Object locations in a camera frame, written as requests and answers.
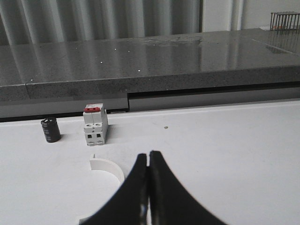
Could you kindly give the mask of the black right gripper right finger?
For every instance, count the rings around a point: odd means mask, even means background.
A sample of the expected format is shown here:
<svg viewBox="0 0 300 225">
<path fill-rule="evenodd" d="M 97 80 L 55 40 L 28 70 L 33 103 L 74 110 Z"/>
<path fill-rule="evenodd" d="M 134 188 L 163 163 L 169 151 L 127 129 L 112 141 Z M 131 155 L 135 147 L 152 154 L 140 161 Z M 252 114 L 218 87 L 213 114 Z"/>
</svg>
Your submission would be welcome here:
<svg viewBox="0 0 300 225">
<path fill-rule="evenodd" d="M 150 152 L 149 197 L 153 225 L 224 225 L 179 182 L 160 151 Z"/>
</svg>

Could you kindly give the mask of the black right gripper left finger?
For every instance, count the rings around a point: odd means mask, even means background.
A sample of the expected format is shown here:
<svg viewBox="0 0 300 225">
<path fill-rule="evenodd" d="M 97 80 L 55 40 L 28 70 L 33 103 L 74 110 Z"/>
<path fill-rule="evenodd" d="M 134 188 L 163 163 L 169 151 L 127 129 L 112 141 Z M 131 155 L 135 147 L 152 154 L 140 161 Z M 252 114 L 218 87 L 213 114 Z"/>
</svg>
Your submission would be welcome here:
<svg viewBox="0 0 300 225">
<path fill-rule="evenodd" d="M 145 225 L 148 212 L 147 155 L 139 154 L 129 175 L 89 225 Z"/>
</svg>

